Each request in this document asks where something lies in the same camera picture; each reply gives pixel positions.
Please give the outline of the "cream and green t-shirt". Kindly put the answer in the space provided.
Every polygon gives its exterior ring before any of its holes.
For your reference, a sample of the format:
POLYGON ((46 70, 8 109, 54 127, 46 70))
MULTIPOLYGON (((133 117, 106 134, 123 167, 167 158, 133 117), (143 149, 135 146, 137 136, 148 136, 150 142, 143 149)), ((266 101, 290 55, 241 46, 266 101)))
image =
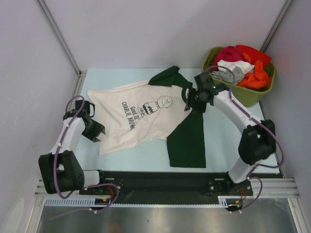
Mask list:
POLYGON ((96 121, 105 126, 99 153, 164 140, 172 167, 205 168, 204 119, 186 107, 192 83, 172 66, 147 81, 89 90, 96 121))

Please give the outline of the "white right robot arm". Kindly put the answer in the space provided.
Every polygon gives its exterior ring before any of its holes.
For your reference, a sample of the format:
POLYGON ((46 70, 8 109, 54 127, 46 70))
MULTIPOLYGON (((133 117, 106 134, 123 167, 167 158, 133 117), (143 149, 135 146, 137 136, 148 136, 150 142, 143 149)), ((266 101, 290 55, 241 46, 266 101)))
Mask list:
POLYGON ((225 179, 216 184, 220 187, 210 190, 210 194, 237 194, 246 185, 253 171, 263 166, 263 161, 276 151, 275 124, 253 115, 233 96, 232 87, 224 83, 216 84, 209 73, 194 77, 196 88, 189 90, 186 109, 203 113, 206 105, 221 110, 238 128, 241 140, 238 147, 239 158, 225 179))

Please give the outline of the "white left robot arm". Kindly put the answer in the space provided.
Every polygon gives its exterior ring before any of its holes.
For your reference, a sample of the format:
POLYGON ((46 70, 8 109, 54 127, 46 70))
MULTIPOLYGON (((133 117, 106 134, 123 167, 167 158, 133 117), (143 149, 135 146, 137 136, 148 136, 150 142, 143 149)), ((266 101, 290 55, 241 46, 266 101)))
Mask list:
POLYGON ((107 181, 100 178, 98 170, 83 170, 75 153, 83 136, 93 143, 100 142, 105 127, 93 119, 95 105, 82 96, 72 98, 75 107, 69 110, 69 103, 63 116, 63 128, 56 144, 48 154, 41 155, 38 165, 48 194, 58 194, 67 199, 74 191, 91 188, 102 194, 107 190, 107 181))

